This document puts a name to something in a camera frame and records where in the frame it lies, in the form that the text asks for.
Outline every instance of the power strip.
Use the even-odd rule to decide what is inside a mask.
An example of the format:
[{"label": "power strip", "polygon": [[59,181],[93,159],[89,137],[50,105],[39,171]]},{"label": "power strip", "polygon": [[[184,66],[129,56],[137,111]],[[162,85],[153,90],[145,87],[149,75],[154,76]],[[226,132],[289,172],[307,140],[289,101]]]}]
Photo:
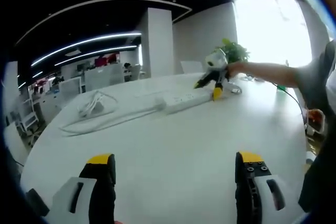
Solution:
[{"label": "power strip", "polygon": [[193,89],[188,93],[169,93],[160,98],[166,114],[176,113],[212,99],[212,91],[204,88]]}]

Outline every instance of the white robot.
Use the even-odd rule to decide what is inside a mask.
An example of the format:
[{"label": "white robot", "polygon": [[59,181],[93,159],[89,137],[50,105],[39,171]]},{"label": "white robot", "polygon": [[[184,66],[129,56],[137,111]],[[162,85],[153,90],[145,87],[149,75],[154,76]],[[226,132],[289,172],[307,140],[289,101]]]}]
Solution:
[{"label": "white robot", "polygon": [[213,92],[213,100],[218,100],[223,93],[223,88],[230,90],[233,93],[241,93],[241,88],[227,82],[229,80],[227,71],[227,59],[225,53],[220,48],[212,54],[205,57],[206,64],[208,66],[205,74],[196,82],[194,88],[202,88],[208,85],[212,80],[216,82]]}]

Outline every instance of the desk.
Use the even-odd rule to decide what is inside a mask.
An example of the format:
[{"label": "desk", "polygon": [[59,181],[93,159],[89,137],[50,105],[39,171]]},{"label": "desk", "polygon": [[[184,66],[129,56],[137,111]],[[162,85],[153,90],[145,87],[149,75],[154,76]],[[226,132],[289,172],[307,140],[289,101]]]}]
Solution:
[{"label": "desk", "polygon": [[[188,90],[201,74],[127,82],[101,89],[118,100]],[[24,191],[35,188],[50,207],[69,177],[94,155],[114,153],[115,217],[124,223],[235,223],[235,155],[260,154],[299,196],[305,133],[295,101],[270,83],[237,80],[240,95],[172,114],[151,114],[75,137],[58,129],[81,94],[47,126],[24,167]]]},{"label": "desk", "polygon": [[47,125],[55,118],[55,116],[61,110],[59,93],[42,95],[40,99],[34,101],[34,104],[35,103],[40,104],[41,112]]}]

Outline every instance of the white chair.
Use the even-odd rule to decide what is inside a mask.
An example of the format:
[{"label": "white chair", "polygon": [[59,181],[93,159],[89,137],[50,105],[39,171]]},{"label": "white chair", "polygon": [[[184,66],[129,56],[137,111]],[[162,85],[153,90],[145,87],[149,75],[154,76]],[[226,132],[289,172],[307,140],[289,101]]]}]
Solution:
[{"label": "white chair", "polygon": [[73,98],[82,93],[80,77],[71,78],[59,83],[59,100],[61,107],[67,105]]},{"label": "white chair", "polygon": [[85,90],[86,92],[108,87],[112,75],[111,65],[91,69],[85,72]]},{"label": "white chair", "polygon": [[139,79],[140,70],[141,70],[140,65],[135,65],[134,67],[131,68],[131,74],[132,74],[131,81],[136,81]]},{"label": "white chair", "polygon": [[[6,146],[8,147],[13,159],[20,164],[25,165],[28,157],[28,150],[19,136],[15,123],[12,123],[5,128],[4,138]],[[21,172],[22,167],[20,165],[18,165],[18,167],[19,172]]]},{"label": "white chair", "polygon": [[17,111],[19,114],[19,121],[24,132],[27,132],[30,126],[38,122],[31,98],[24,102],[19,102]]},{"label": "white chair", "polygon": [[184,73],[203,73],[203,66],[199,61],[181,61]]},{"label": "white chair", "polygon": [[111,76],[110,76],[110,85],[124,83],[124,71],[122,69],[122,64],[111,64]]}]

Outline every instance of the white cable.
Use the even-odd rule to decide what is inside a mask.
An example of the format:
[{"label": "white cable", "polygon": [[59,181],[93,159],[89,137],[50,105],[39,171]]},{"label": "white cable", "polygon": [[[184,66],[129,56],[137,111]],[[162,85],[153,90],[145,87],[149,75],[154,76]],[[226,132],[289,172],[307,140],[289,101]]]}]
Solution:
[{"label": "white cable", "polygon": [[117,123],[112,123],[112,124],[108,124],[106,126],[103,126],[104,124],[106,123],[110,123],[116,119],[119,119],[119,118],[122,118],[122,117],[125,117],[125,116],[128,116],[128,115],[132,115],[132,114],[136,114],[136,113],[141,113],[141,112],[144,112],[144,111],[138,111],[138,112],[131,112],[131,113],[128,113],[128,114],[123,114],[123,115],[120,115],[116,118],[112,118],[112,119],[107,119],[105,120],[104,122],[100,123],[99,125],[91,128],[91,129],[85,129],[85,130],[80,130],[80,131],[76,131],[76,130],[68,130],[68,129],[65,129],[64,127],[63,128],[60,128],[62,131],[64,132],[67,132],[67,133],[71,133],[72,135],[71,136],[76,136],[76,135],[84,135],[84,134],[88,134],[88,133],[92,133],[92,132],[95,132],[95,131],[100,131],[100,130],[104,130],[104,129],[107,129],[109,127],[112,127],[112,126],[116,126],[118,124],[121,124],[121,123],[125,123],[125,122],[129,122],[129,121],[132,121],[134,119],[137,119],[137,118],[141,118],[145,115],[149,115],[149,114],[152,114],[154,112],[156,112],[157,109],[152,109],[151,111],[149,111],[148,113],[145,113],[145,114],[141,114],[139,116],[135,116],[135,117],[132,117],[130,119],[126,119],[126,120],[123,120],[123,121],[120,121],[120,122],[117,122]]},{"label": "white cable", "polygon": [[[112,110],[107,111],[105,113],[97,113],[96,115],[92,115],[92,111],[95,109],[95,107],[98,104],[100,104],[98,106],[101,106],[103,108],[103,105],[101,104],[101,101],[102,101],[102,98],[104,96],[107,96],[107,97],[115,100],[115,103],[116,103],[115,108],[113,108]],[[103,93],[101,91],[96,91],[92,95],[91,100],[88,103],[86,103],[82,107],[80,107],[80,106],[77,107],[78,114],[79,114],[80,118],[77,119],[77,120],[75,120],[75,121],[73,121],[73,122],[71,122],[71,123],[69,123],[69,124],[67,124],[67,125],[65,125],[65,126],[60,127],[60,130],[62,130],[64,132],[67,132],[67,133],[71,133],[73,135],[88,134],[88,133],[91,133],[91,132],[103,130],[103,129],[106,129],[106,128],[118,125],[120,123],[131,121],[133,119],[140,118],[140,117],[143,117],[145,115],[154,113],[154,112],[158,111],[161,107],[162,107],[161,104],[155,104],[154,106],[151,106],[149,108],[144,108],[144,109],[140,109],[140,110],[137,110],[137,111],[131,111],[129,113],[125,113],[125,114],[122,114],[122,115],[119,115],[119,116],[116,116],[116,117],[113,117],[113,118],[106,119],[104,122],[100,123],[99,125],[96,125],[96,126],[94,126],[92,128],[89,128],[89,129],[84,129],[84,130],[71,130],[71,129],[67,129],[67,127],[69,127],[69,126],[71,126],[71,125],[73,125],[75,123],[79,123],[79,122],[83,122],[83,121],[86,121],[86,120],[94,119],[94,118],[97,118],[97,117],[100,117],[100,116],[103,116],[103,115],[111,114],[111,113],[115,112],[119,108],[118,107],[118,100],[115,97],[110,96],[108,94],[105,94],[105,93]],[[139,116],[135,116],[135,117],[132,117],[130,119],[126,119],[126,120],[123,120],[123,121],[120,121],[120,122],[117,122],[117,123],[112,123],[112,124],[108,124],[108,125],[104,126],[105,124],[113,122],[113,121],[115,121],[117,119],[120,119],[122,117],[130,116],[130,115],[133,115],[133,114],[139,114],[139,113],[145,113],[145,114],[141,114]]]},{"label": "white cable", "polygon": [[111,99],[113,99],[113,100],[115,100],[115,103],[116,103],[116,107],[113,110],[108,111],[108,112],[106,112],[104,114],[109,114],[109,113],[112,113],[112,112],[116,111],[118,109],[118,101],[117,101],[117,99],[115,97],[110,96],[108,94],[105,94],[105,93],[103,93],[101,91],[96,91],[92,95],[90,102],[86,103],[82,108],[80,108],[80,106],[77,107],[79,117],[80,118],[87,118],[88,116],[90,116],[91,113],[92,113],[92,110],[97,106],[97,104],[98,103],[101,104],[101,100],[104,97],[104,95],[107,96],[107,97],[109,97],[109,98],[111,98]]}]

